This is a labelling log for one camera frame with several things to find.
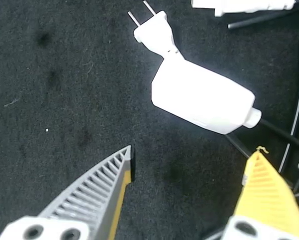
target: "power adapter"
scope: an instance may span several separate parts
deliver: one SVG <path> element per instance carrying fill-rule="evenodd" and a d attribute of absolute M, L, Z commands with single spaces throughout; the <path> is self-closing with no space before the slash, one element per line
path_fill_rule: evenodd
<path fill-rule="evenodd" d="M 255 95 L 231 79 L 184 59 L 175 46 L 164 11 L 137 25 L 134 37 L 164 60 L 151 84 L 153 104 L 204 129 L 228 134 L 240 126 L 253 128 L 262 112 L 253 108 Z"/>

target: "plug prong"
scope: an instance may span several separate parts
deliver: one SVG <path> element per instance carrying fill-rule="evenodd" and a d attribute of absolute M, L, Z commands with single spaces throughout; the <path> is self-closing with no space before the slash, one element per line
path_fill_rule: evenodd
<path fill-rule="evenodd" d="M 148 8 L 148 10 L 153 14 L 156 15 L 156 12 L 153 10 L 153 8 L 149 5 L 149 3 L 144 0 L 143 3 L 145 4 L 145 6 Z"/>
<path fill-rule="evenodd" d="M 136 18 L 134 17 L 134 15 L 130 11 L 128 12 L 128 15 L 133 20 L 133 22 L 139 27 L 140 26 L 139 21 L 136 20 Z"/>

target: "black carpet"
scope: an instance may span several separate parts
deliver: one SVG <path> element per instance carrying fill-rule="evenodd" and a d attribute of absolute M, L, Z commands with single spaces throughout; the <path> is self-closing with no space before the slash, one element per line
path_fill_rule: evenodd
<path fill-rule="evenodd" d="M 166 11 L 187 60 L 253 91 L 263 116 L 290 130 L 299 12 L 228 31 L 251 15 L 215 18 L 190 0 L 149 3 Z M 0 0 L 0 232 L 129 144 L 136 180 L 116 239 L 198 239 L 233 213 L 246 159 L 224 136 L 153 106 L 162 58 L 134 39 L 129 10 L 140 22 L 151 16 L 142 1 Z M 279 166 L 283 140 L 261 126 L 236 133 L 251 151 L 265 146 Z M 284 173 L 291 181 L 298 161 L 295 150 Z"/>

